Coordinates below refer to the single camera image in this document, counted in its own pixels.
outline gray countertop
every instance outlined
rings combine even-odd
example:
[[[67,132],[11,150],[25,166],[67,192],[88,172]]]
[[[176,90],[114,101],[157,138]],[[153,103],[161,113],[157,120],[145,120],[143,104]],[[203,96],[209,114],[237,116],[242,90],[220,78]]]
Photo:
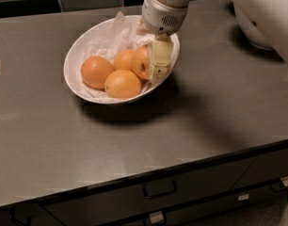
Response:
[[[230,0],[190,3],[172,76],[130,105],[76,97],[72,43],[118,11],[0,19],[0,206],[288,139],[288,66],[253,48]]]

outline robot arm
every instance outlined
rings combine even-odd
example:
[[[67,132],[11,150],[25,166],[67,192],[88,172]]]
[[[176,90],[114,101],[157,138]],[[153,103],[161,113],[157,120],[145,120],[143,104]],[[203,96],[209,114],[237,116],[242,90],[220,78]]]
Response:
[[[176,33],[190,0],[145,0],[142,26],[155,35]],[[288,0],[233,0],[288,64]]]

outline tangerine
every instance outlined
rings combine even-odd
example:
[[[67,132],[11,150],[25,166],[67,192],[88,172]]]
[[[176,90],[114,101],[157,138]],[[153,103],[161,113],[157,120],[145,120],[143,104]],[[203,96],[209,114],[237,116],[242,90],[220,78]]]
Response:
[[[125,49],[118,52],[114,58],[115,70],[127,70],[132,71],[132,57],[134,51],[131,49]]]
[[[132,57],[133,72],[142,79],[150,79],[151,60],[148,52],[148,45],[142,45],[135,49]]]
[[[117,70],[108,75],[104,89],[111,98],[129,99],[141,92],[142,85],[140,79],[133,72]]]
[[[105,79],[114,71],[112,63],[102,56],[91,56],[81,66],[83,81],[94,89],[103,89]]]

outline drawer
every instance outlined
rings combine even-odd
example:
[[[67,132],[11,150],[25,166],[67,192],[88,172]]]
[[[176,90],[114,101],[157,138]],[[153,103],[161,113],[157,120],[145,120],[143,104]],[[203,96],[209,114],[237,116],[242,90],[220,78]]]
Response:
[[[160,224],[162,225],[182,225],[184,223],[194,222],[199,218],[204,218],[211,216],[216,213],[225,212],[228,210],[233,210],[241,208],[243,206],[250,206],[256,202],[261,202],[269,200],[275,197],[285,197],[288,193],[288,188],[283,190],[277,190],[280,187],[280,183],[276,183],[269,186],[262,186],[258,188],[253,188],[251,190],[246,190],[238,193],[232,193],[231,195],[210,200],[204,203],[195,203],[190,206],[182,206],[180,209],[164,209],[163,211],[154,212],[154,214],[159,214],[159,218],[163,218]],[[148,215],[143,216],[142,220],[137,220],[134,222],[129,222],[123,224],[124,226],[150,226],[150,225],[160,225],[152,224],[151,218]]]
[[[196,169],[46,208],[68,226],[92,226],[230,190],[253,158]]]
[[[260,154],[234,188],[288,176],[288,149]]]

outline drawer handle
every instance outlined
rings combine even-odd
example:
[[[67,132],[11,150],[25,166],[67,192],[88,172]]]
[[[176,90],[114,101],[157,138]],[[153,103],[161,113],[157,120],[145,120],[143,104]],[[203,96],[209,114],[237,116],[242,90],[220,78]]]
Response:
[[[149,217],[143,220],[144,226],[153,226],[153,225],[166,225],[166,215],[162,211],[150,213]]]
[[[270,189],[274,193],[281,193],[281,192],[287,191],[288,190],[288,176],[280,178],[279,188],[275,188],[273,186],[270,186]]]
[[[160,198],[160,197],[163,197],[163,196],[167,196],[167,195],[170,195],[170,194],[173,194],[175,193],[177,190],[178,190],[178,187],[176,186],[176,183],[174,180],[172,180],[172,185],[173,185],[173,188],[172,190],[169,190],[169,191],[166,191],[166,192],[162,192],[162,193],[158,193],[158,194],[154,194],[154,195],[149,195],[148,192],[147,192],[147,189],[145,186],[143,186],[143,193],[144,193],[144,197],[146,199],[156,199],[156,198]]]

